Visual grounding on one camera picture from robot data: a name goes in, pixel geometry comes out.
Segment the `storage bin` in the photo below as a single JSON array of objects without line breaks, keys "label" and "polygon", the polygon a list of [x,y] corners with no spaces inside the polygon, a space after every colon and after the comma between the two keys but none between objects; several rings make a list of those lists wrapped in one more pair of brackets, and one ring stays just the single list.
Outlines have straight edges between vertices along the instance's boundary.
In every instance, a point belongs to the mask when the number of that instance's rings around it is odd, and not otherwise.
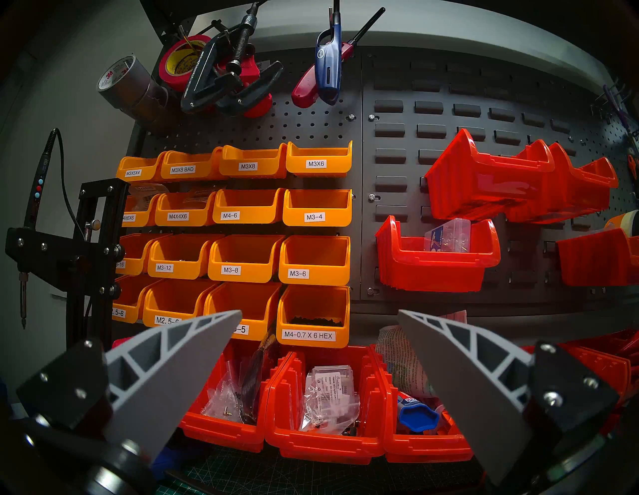
[{"label": "storage bin", "polygon": [[400,223],[392,215],[375,237],[380,282],[405,291],[478,291],[484,269],[501,259],[492,220],[471,226],[468,253],[424,251],[424,237],[402,237]]},{"label": "storage bin", "polygon": [[290,236],[282,243],[279,279],[285,284],[345,286],[350,277],[350,237]]},{"label": "storage bin", "polygon": [[279,282],[244,284],[224,282],[206,298],[204,314],[221,313],[232,309],[242,311],[242,321],[233,333],[233,339],[262,340],[268,327],[277,317]]},{"label": "storage bin", "polygon": [[118,280],[120,297],[113,301],[112,318],[124,323],[135,323],[142,319],[144,297],[148,290],[160,281],[148,275],[125,275]]},{"label": "storage bin", "polygon": [[353,141],[347,148],[286,147],[286,170],[298,177],[346,177],[353,163]]},{"label": "storage bin", "polygon": [[[291,346],[346,347],[350,296],[349,287],[288,286],[277,308],[277,340]],[[341,326],[330,326],[330,320]]]},{"label": "storage bin", "polygon": [[222,148],[220,173],[235,178],[286,178],[286,143],[277,149]]},{"label": "storage bin", "polygon": [[222,181],[226,177],[220,173],[220,158],[221,146],[198,155],[167,151],[160,175],[168,181]]},{"label": "storage bin", "polygon": [[218,286],[206,278],[197,280],[160,280],[144,298],[142,321],[146,326],[168,325],[202,316],[208,293]]},{"label": "storage bin", "polygon": [[293,227],[346,227],[353,217],[353,193],[343,189],[287,189],[282,219]]},{"label": "storage bin", "polygon": [[216,224],[274,224],[282,220],[284,189],[222,189],[215,196]]},{"label": "storage bin", "polygon": [[247,425],[232,421],[220,420],[201,414],[202,408],[208,402],[209,388],[215,389],[217,384],[226,374],[227,362],[247,362],[258,348],[259,342],[251,340],[231,339],[226,345],[224,352],[220,356],[211,376],[206,381],[202,392],[189,408],[180,423],[184,435],[216,445],[237,448],[248,452],[260,452],[264,447],[264,433],[266,421],[266,405],[268,401],[268,391],[273,382],[274,376],[284,365],[288,357],[280,358],[277,366],[270,372],[262,376],[262,383],[259,390],[259,407],[257,425]]},{"label": "storage bin", "polygon": [[215,191],[169,192],[158,200],[155,223],[172,227],[202,227],[213,224]]},{"label": "storage bin", "polygon": [[237,234],[213,243],[208,278],[228,282],[268,282],[279,265],[284,236]]},{"label": "storage bin", "polygon": [[149,251],[152,244],[160,238],[172,234],[129,234],[122,236],[119,244],[124,248],[124,259],[116,264],[116,273],[139,275],[146,273],[149,263]]},{"label": "storage bin", "polygon": [[466,129],[446,147],[425,177],[435,218],[484,220],[541,194],[544,175],[555,168],[539,140],[515,156],[480,153]]},{"label": "storage bin", "polygon": [[151,246],[148,272],[152,277],[194,280],[206,273],[211,245],[222,234],[181,234]]},{"label": "storage bin", "polygon": [[126,182],[163,182],[160,171],[166,153],[161,152],[157,158],[125,156],[120,160],[116,177]]},{"label": "storage bin", "polygon": [[602,157],[575,169],[559,143],[549,149],[555,169],[546,174],[541,195],[508,209],[508,221],[552,224],[608,209],[610,189],[619,185],[610,161]]},{"label": "storage bin", "polygon": [[561,277],[567,286],[639,284],[639,236],[606,229],[557,241]]},{"label": "storage bin", "polygon": [[[357,436],[298,431],[304,416],[302,402],[306,375],[315,366],[349,365],[360,397]],[[370,347],[344,349],[294,347],[275,375],[268,391],[265,440],[279,447],[283,457],[307,461],[369,464],[383,455],[381,433],[384,394],[379,368]]]}]

